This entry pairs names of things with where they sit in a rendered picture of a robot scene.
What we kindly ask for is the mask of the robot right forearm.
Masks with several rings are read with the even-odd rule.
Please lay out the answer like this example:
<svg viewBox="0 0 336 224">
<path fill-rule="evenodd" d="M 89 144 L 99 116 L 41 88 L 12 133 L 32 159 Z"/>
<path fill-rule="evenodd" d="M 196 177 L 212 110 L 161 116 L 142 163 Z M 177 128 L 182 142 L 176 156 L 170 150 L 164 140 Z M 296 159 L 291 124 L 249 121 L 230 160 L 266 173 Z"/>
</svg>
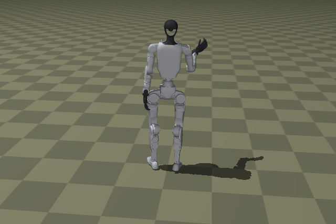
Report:
<svg viewBox="0 0 336 224">
<path fill-rule="evenodd" d="M 196 69 L 196 56 L 197 56 L 197 53 L 196 52 L 194 52 L 193 53 L 193 60 L 194 60 L 194 62 L 193 62 L 193 67 L 194 67 L 194 71 L 195 71 L 195 69 Z"/>
</svg>

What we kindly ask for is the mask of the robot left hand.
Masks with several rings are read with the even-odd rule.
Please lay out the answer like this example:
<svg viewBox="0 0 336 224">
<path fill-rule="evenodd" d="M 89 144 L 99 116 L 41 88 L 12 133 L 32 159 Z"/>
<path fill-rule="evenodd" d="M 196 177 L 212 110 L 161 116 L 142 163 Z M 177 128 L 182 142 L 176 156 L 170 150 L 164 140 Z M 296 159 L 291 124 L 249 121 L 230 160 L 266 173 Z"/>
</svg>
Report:
<svg viewBox="0 0 336 224">
<path fill-rule="evenodd" d="M 149 95 L 148 90 L 144 90 L 144 93 L 142 95 L 143 95 L 143 102 L 144 102 L 145 109 L 150 110 L 148 109 L 148 106 L 147 106 L 147 103 L 148 103 L 147 96 Z"/>
</svg>

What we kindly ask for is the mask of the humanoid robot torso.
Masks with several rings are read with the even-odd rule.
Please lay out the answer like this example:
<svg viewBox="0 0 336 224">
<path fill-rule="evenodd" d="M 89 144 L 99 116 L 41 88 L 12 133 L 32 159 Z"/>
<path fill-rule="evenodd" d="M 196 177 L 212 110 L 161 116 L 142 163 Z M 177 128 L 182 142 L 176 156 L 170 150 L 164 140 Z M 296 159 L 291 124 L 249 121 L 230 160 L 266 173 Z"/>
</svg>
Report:
<svg viewBox="0 0 336 224">
<path fill-rule="evenodd" d="M 163 41 L 165 42 L 165 41 Z M 157 47 L 157 69 L 160 77 L 164 78 L 160 84 L 160 99 L 175 99 L 176 87 L 173 78 L 176 78 L 180 71 L 182 59 L 182 44 L 164 45 L 161 40 Z"/>
</svg>

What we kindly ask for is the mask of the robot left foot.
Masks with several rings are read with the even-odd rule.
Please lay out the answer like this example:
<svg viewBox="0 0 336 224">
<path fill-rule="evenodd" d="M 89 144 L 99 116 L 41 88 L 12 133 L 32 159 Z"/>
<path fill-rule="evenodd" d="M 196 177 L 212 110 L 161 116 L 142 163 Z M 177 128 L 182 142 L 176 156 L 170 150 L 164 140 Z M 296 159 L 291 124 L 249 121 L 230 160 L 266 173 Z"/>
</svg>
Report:
<svg viewBox="0 0 336 224">
<path fill-rule="evenodd" d="M 155 159 L 154 159 L 154 162 L 152 162 L 152 160 L 151 160 L 151 156 L 149 156 L 149 157 L 147 158 L 147 162 L 151 165 L 151 167 L 152 167 L 153 169 L 158 169 L 158 167 L 159 167 L 158 162 L 157 162 L 157 161 L 155 162 Z"/>
</svg>

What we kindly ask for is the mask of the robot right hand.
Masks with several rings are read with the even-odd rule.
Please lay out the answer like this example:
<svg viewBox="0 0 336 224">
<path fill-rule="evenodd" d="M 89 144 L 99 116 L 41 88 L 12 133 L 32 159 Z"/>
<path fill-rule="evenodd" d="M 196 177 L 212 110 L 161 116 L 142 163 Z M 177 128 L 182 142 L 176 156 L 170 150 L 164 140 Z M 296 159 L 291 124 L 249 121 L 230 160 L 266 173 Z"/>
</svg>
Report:
<svg viewBox="0 0 336 224">
<path fill-rule="evenodd" d="M 192 50 L 192 54 L 193 54 L 194 52 L 196 52 L 197 55 L 198 55 L 199 52 L 202 52 L 205 48 L 207 48 L 207 41 L 206 41 L 205 38 L 203 38 L 203 39 L 204 39 L 204 40 L 203 40 L 202 43 L 201 43 L 201 40 L 199 40 L 198 46 L 196 47 L 196 49 L 193 49 L 193 50 Z M 201 44 L 200 44 L 200 43 L 201 43 Z"/>
</svg>

